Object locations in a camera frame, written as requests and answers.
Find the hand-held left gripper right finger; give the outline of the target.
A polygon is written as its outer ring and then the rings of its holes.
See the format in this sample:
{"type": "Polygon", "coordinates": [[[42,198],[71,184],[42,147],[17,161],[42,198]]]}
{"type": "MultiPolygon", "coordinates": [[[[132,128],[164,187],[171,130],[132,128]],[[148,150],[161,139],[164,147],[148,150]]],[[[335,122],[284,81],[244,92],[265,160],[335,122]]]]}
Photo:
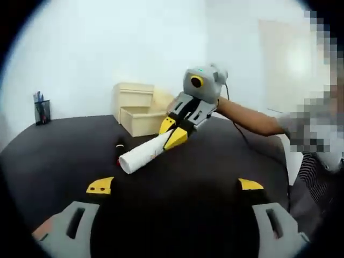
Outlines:
{"type": "Polygon", "coordinates": [[[295,257],[309,239],[292,215],[255,181],[237,181],[238,252],[244,257],[295,257]]]}

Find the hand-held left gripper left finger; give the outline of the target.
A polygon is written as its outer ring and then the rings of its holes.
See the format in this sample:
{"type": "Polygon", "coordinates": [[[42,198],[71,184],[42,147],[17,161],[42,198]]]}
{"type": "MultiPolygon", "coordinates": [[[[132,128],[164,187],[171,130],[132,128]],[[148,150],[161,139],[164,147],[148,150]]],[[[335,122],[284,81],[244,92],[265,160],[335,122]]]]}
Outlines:
{"type": "Polygon", "coordinates": [[[99,204],[73,201],[53,215],[44,250],[51,257],[92,257],[91,231],[99,208],[99,204]]]}

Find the person's left hand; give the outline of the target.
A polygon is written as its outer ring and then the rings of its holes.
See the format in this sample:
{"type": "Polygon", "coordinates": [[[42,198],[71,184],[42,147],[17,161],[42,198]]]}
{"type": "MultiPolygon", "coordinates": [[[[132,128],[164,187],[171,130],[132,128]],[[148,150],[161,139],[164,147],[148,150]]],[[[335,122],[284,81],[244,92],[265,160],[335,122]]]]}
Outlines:
{"type": "Polygon", "coordinates": [[[53,217],[50,217],[47,220],[45,220],[36,230],[33,231],[32,236],[36,240],[42,239],[46,234],[48,234],[51,231],[52,221],[53,217]]]}

